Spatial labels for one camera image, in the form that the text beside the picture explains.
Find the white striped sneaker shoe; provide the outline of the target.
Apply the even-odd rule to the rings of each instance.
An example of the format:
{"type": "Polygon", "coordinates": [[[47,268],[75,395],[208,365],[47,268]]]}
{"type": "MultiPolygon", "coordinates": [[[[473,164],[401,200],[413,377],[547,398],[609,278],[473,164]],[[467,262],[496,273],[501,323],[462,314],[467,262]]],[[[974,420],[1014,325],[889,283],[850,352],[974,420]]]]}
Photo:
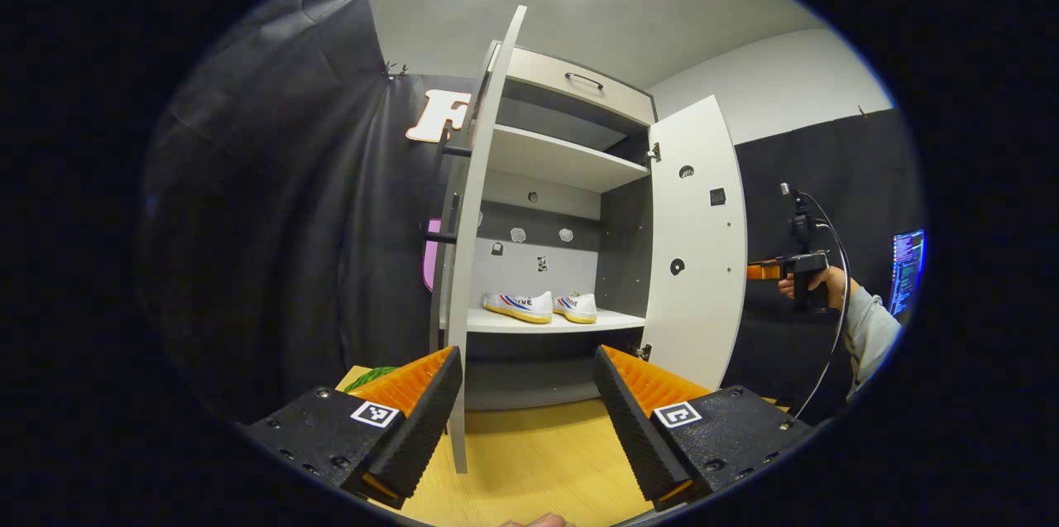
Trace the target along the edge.
{"type": "Polygon", "coordinates": [[[560,296],[553,299],[553,312],[571,323],[596,323],[597,299],[594,294],[560,296]]]}
{"type": "Polygon", "coordinates": [[[551,323],[552,303],[551,292],[534,297],[491,292],[482,297],[482,308],[487,311],[533,324],[551,323]]]}

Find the black backdrop cloth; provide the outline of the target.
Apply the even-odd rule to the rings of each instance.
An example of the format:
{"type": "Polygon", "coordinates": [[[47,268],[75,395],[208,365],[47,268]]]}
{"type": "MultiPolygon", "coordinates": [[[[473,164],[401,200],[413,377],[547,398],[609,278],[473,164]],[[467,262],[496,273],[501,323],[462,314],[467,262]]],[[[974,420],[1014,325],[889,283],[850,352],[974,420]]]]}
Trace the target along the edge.
{"type": "MultiPolygon", "coordinates": [[[[831,219],[814,249],[889,308],[895,234],[925,229],[889,91],[797,0],[264,0],[208,49],[156,129],[140,230],[145,308],[209,405],[251,422],[354,366],[434,352],[434,246],[450,164],[428,94],[467,96],[525,4],[520,46],[651,93],[659,115],[725,109],[749,262],[794,255],[792,200],[831,219]]],[[[721,384],[794,405],[850,386],[837,312],[746,280],[721,384]]]]}

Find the white cabinet shelf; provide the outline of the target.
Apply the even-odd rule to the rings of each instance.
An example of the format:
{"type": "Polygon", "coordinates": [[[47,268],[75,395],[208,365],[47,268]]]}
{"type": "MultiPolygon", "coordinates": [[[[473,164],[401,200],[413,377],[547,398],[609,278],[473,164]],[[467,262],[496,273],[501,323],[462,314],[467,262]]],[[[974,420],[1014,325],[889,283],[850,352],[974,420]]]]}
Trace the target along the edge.
{"type": "Polygon", "coordinates": [[[650,176],[646,166],[620,157],[506,125],[493,128],[488,168],[591,193],[614,190],[650,176]]]}
{"type": "Polygon", "coordinates": [[[561,315],[553,314],[549,323],[526,323],[503,314],[497,314],[487,309],[471,308],[467,312],[467,331],[469,333],[585,333],[595,331],[621,330],[621,328],[643,328],[645,319],[621,314],[611,309],[599,309],[595,323],[573,323],[561,315]]]}

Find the cream cabinet drawer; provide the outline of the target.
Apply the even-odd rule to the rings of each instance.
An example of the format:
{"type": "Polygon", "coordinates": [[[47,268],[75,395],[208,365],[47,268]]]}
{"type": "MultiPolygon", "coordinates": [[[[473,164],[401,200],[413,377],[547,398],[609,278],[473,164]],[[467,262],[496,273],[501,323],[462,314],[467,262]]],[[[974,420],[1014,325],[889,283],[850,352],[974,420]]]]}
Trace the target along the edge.
{"type": "Polygon", "coordinates": [[[560,109],[580,117],[620,117],[621,122],[632,127],[647,127],[658,122],[654,97],[647,91],[563,57],[542,55],[518,46],[514,48],[506,70],[504,96],[560,109]],[[604,84],[604,90],[577,79],[570,81],[564,78],[566,72],[578,72],[598,79],[604,84]]]}

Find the green round object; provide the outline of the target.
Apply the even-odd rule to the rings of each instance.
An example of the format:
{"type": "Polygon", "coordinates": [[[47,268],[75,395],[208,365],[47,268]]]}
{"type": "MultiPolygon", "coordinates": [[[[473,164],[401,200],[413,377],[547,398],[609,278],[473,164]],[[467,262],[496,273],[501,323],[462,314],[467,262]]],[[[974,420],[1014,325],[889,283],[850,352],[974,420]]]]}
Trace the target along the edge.
{"type": "Polygon", "coordinates": [[[362,376],[356,377],[356,379],[352,381],[352,383],[349,383],[347,386],[345,386],[342,390],[347,392],[347,394],[351,394],[353,390],[360,389],[367,383],[371,383],[371,381],[381,379],[381,377],[389,375],[389,372],[393,372],[394,370],[398,370],[398,367],[373,368],[371,370],[367,370],[367,372],[363,372],[362,376]]]}

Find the computer monitor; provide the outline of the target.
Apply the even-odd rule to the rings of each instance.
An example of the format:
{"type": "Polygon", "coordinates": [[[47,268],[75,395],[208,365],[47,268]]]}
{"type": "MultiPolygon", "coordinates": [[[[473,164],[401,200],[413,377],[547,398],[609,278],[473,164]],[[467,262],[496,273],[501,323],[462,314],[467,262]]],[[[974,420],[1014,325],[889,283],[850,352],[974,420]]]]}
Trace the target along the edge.
{"type": "Polygon", "coordinates": [[[925,230],[919,229],[893,237],[889,313],[903,326],[911,319],[922,281],[925,236],[925,230]]]}

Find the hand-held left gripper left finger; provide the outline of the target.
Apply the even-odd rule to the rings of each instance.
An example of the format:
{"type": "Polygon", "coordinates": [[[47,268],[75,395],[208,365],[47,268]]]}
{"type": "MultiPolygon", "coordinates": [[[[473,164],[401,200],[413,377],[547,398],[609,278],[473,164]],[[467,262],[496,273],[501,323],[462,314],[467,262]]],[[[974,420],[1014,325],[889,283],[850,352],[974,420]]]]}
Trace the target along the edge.
{"type": "Polygon", "coordinates": [[[294,469],[400,509],[414,494],[462,386],[457,347],[349,392],[318,386],[243,433],[294,469]]]}

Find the white shoe cabinet door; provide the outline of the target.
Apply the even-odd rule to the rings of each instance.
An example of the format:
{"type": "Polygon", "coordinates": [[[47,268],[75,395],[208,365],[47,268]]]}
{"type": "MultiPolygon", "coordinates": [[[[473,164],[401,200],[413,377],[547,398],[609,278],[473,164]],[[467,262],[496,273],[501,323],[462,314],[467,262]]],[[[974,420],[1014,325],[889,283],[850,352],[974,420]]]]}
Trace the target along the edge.
{"type": "Polygon", "coordinates": [[[482,65],[481,78],[472,101],[467,106],[467,115],[462,125],[464,137],[457,145],[470,151],[465,164],[457,169],[457,195],[460,207],[455,218],[455,246],[450,264],[450,293],[448,297],[447,338],[448,343],[457,347],[461,364],[461,384],[455,395],[453,411],[448,420],[448,436],[453,452],[454,471],[467,473],[466,441],[466,374],[469,368],[467,355],[469,346],[469,311],[472,307],[472,276],[475,257],[479,213],[489,155],[493,142],[496,116],[500,109],[504,86],[510,69],[510,61],[527,7],[520,4],[515,8],[510,25],[502,41],[498,41],[486,53],[482,65]]]}
{"type": "Polygon", "coordinates": [[[744,311],[744,183],[715,97],[651,125],[651,364],[710,390],[729,368],[744,311]]]}

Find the white shoe cabinet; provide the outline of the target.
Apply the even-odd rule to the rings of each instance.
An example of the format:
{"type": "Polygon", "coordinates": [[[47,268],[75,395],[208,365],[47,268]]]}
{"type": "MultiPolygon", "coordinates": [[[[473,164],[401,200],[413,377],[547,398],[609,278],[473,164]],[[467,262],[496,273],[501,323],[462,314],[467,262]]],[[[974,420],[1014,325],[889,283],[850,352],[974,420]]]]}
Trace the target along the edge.
{"type": "MultiPolygon", "coordinates": [[[[446,137],[450,146],[457,146],[481,73],[482,68],[467,96],[429,93],[428,109],[434,119],[421,122],[419,132],[432,131],[436,143],[446,137]]],[[[726,120],[720,99],[712,97],[717,98],[726,120]]],[[[657,109],[658,122],[676,112],[659,115],[657,109]]],[[[580,117],[507,98],[504,91],[496,125],[567,140],[646,166],[651,174],[651,125],[632,127],[609,115],[580,117]]],[[[430,230],[454,232],[460,207],[455,176],[466,161],[466,157],[443,158],[450,164],[447,193],[439,207],[438,226],[430,230]]],[[[551,292],[552,302],[560,296],[594,294],[597,312],[611,309],[645,319],[651,275],[651,218],[650,176],[614,190],[591,193],[487,168],[479,213],[472,308],[483,309],[482,297],[491,292],[530,297],[551,292]]],[[[429,243],[436,249],[430,328],[436,346],[443,347],[450,345],[449,267],[454,246],[429,243]]],[[[467,415],[472,411],[548,407],[595,398],[598,390],[591,376],[595,346],[621,345],[649,361],[651,346],[645,342],[644,328],[467,334],[466,441],[467,415]]]]}

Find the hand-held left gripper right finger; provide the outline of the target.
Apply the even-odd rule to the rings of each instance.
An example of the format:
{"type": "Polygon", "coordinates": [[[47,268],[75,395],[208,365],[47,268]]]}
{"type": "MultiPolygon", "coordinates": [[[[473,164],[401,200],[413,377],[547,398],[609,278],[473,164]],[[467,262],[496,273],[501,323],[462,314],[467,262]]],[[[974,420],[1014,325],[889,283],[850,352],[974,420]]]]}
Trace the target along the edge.
{"type": "Polygon", "coordinates": [[[616,347],[595,350],[593,377],[656,511],[746,481],[816,432],[744,386],[708,390],[616,347]]]}

